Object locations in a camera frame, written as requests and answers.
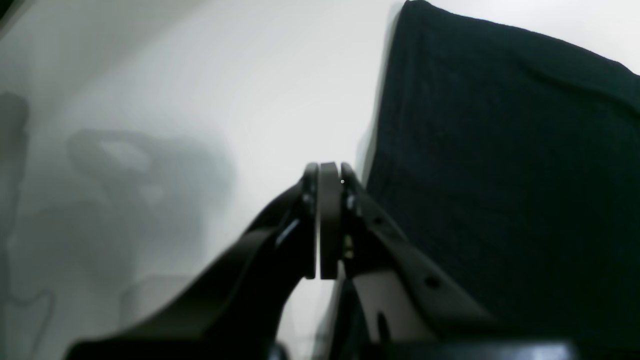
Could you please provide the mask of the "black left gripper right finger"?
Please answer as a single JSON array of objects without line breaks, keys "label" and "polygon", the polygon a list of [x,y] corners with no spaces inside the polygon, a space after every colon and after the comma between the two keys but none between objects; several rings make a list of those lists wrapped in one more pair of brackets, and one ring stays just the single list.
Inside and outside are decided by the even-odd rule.
[{"label": "black left gripper right finger", "polygon": [[370,343],[357,360],[578,360],[571,341],[505,325],[414,248],[347,163],[320,164],[320,277],[343,272]]}]

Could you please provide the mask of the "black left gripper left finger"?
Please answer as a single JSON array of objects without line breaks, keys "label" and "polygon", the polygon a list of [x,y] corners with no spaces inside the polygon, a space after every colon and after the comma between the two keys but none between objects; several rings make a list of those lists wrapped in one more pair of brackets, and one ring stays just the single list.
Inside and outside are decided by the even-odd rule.
[{"label": "black left gripper left finger", "polygon": [[267,359],[286,301],[316,273],[318,174],[308,164],[168,305],[115,335],[78,342],[66,359]]}]

